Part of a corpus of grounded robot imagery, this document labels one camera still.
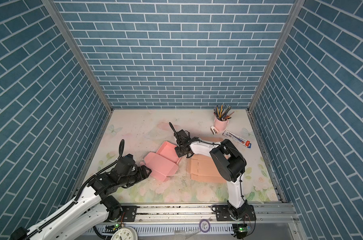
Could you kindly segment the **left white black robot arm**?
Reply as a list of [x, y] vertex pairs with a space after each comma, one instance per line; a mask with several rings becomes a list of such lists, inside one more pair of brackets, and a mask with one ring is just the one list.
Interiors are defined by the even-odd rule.
[[131, 154], [119, 157], [85, 181], [68, 203], [28, 229], [19, 227], [10, 239], [73, 240], [106, 220], [117, 220], [122, 208], [112, 194], [147, 179], [150, 174], [151, 169], [138, 166]]

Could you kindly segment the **orange paper box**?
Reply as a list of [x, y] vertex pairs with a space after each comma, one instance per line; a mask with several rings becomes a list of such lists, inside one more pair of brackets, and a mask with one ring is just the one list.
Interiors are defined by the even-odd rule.
[[220, 175], [210, 151], [215, 146], [197, 147], [197, 154], [187, 160], [187, 173], [190, 175], [191, 180], [200, 183], [226, 183], [226, 180]]

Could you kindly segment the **pink paper box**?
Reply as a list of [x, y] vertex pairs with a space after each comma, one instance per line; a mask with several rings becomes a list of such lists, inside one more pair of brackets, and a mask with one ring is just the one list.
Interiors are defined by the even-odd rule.
[[180, 157], [175, 151], [176, 145], [165, 141], [157, 152], [150, 152], [145, 157], [141, 165], [151, 169], [153, 178], [160, 182], [167, 182], [178, 170]]

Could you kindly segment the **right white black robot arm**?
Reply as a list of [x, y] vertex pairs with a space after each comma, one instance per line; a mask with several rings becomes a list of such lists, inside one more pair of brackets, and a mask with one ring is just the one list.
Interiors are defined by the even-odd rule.
[[175, 152], [179, 157], [203, 155], [211, 157], [219, 174], [227, 181], [228, 212], [232, 218], [239, 220], [251, 210], [251, 205], [245, 198], [242, 183], [246, 160], [233, 145], [225, 139], [222, 142], [207, 142], [198, 137], [192, 138], [188, 131], [174, 131], [177, 147]]

